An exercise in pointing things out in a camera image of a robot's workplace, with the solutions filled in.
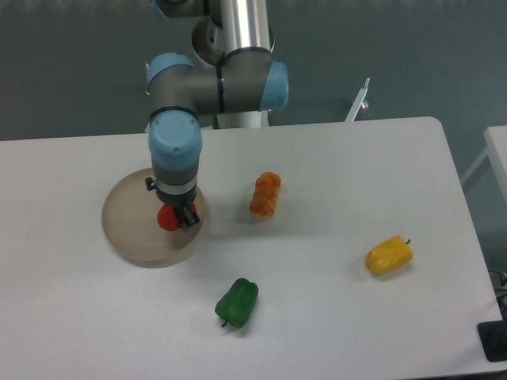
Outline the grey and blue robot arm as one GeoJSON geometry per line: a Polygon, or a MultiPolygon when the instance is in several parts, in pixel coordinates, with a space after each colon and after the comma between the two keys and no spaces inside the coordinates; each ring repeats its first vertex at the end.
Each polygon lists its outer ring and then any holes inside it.
{"type": "Polygon", "coordinates": [[[264,1],[153,1],[151,6],[165,18],[202,17],[223,32],[222,55],[209,67],[197,69],[174,52],[147,66],[154,175],[145,183],[187,230],[200,222],[193,209],[203,144],[199,117],[284,108],[288,70],[273,59],[264,1]]]}

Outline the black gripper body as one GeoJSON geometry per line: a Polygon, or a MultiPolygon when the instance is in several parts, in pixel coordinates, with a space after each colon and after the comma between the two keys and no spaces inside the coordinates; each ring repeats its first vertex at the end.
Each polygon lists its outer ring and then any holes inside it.
{"type": "Polygon", "coordinates": [[[164,204],[171,206],[175,214],[178,216],[178,209],[180,207],[191,205],[194,203],[194,200],[196,198],[196,185],[194,185],[187,192],[178,195],[164,192],[160,187],[157,187],[155,189],[155,193],[164,204]]]}

